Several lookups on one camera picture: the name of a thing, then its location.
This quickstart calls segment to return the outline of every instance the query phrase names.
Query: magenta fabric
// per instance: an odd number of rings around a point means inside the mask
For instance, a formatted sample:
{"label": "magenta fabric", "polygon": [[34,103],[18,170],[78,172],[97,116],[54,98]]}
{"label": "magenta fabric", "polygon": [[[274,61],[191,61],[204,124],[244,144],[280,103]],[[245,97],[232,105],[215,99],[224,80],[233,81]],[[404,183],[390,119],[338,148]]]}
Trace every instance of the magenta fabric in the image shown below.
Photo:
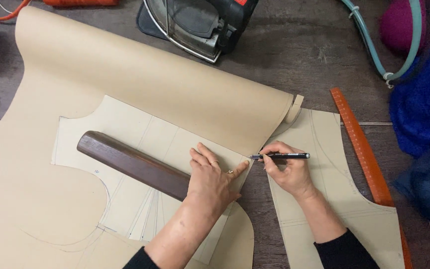
{"label": "magenta fabric", "polygon": [[[419,52],[425,45],[426,9],[421,0],[422,35]],[[412,15],[409,0],[394,0],[379,20],[381,41],[392,51],[407,56],[412,40]]]}

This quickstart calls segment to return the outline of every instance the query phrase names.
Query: black pen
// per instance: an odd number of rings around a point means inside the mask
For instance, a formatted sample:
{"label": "black pen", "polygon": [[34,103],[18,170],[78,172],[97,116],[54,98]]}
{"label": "black pen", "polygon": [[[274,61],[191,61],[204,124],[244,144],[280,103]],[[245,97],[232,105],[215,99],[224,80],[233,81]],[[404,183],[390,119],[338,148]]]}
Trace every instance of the black pen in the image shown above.
{"label": "black pen", "polygon": [[[309,153],[270,153],[267,154],[272,159],[309,159]],[[263,154],[254,154],[249,157],[250,159],[258,160],[263,159]]]}

